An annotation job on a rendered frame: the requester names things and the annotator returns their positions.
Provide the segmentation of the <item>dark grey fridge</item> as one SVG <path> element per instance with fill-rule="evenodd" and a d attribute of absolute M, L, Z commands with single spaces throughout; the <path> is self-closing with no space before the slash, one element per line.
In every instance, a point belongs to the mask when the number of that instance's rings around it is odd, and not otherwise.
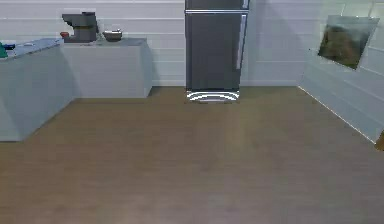
<path fill-rule="evenodd" d="M 185 0 L 186 97 L 196 102 L 236 101 L 236 69 L 243 0 Z"/>

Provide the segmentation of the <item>white kitchen counter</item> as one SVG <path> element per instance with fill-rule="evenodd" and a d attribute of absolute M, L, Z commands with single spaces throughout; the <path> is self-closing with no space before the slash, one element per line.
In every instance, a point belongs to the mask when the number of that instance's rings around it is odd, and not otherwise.
<path fill-rule="evenodd" d="M 67 44 L 43 38 L 0 58 L 0 142 L 26 139 L 79 98 L 146 98 L 153 60 L 144 38 Z"/>

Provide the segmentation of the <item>grey metal bowl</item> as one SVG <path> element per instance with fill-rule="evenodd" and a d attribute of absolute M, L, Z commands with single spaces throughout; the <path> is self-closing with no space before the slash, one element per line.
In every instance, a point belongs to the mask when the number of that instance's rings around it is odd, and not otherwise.
<path fill-rule="evenodd" d="M 122 32 L 120 30 L 104 31 L 103 36 L 108 42 L 118 42 L 122 39 Z"/>

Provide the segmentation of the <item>dark grey coffee machine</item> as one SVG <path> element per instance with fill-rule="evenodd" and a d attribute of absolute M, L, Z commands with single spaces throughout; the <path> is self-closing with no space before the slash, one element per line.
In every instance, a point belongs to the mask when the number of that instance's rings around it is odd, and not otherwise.
<path fill-rule="evenodd" d="M 73 35 L 64 37 L 65 43 L 90 43 L 96 40 L 99 29 L 94 12 L 63 14 L 62 19 L 74 31 Z"/>

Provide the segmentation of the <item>framed brown green picture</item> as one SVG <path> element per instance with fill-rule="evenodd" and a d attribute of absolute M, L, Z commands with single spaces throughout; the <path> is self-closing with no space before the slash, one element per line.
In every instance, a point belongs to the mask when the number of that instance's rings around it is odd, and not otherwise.
<path fill-rule="evenodd" d="M 317 55 L 356 70 L 380 19 L 329 15 Z"/>

